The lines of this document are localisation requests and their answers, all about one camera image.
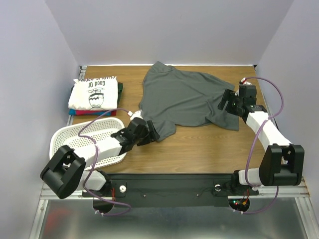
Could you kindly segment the grey t shirt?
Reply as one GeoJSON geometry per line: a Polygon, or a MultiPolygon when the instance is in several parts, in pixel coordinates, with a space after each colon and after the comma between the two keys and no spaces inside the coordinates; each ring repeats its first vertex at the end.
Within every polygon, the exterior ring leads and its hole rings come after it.
{"type": "Polygon", "coordinates": [[[216,76],[156,62],[144,77],[139,108],[142,117],[153,122],[159,141],[175,134],[178,125],[214,124],[238,131],[239,118],[218,109],[227,89],[233,90],[234,85],[216,76]]]}

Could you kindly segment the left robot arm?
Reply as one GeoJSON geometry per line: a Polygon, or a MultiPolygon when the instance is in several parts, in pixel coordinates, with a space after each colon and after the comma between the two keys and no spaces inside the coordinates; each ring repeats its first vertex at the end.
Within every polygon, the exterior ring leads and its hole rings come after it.
{"type": "Polygon", "coordinates": [[[69,197],[76,190],[83,190],[89,172],[85,169],[93,163],[109,157],[117,157],[132,150],[159,140],[151,120],[134,118],[129,125],[106,139],[86,146],[71,148],[63,145],[53,154],[40,174],[42,181],[59,199],[69,197]]]}

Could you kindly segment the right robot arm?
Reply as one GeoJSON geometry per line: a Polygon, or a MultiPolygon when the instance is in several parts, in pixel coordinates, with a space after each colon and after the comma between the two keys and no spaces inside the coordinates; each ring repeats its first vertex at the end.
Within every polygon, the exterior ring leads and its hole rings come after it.
{"type": "Polygon", "coordinates": [[[292,144],[271,122],[263,105],[257,104],[254,85],[241,84],[237,91],[225,90],[218,109],[239,116],[255,133],[253,143],[259,141],[265,151],[258,168],[236,170],[229,182],[234,194],[241,194],[247,186],[297,186],[301,183],[305,150],[292,144]]]}

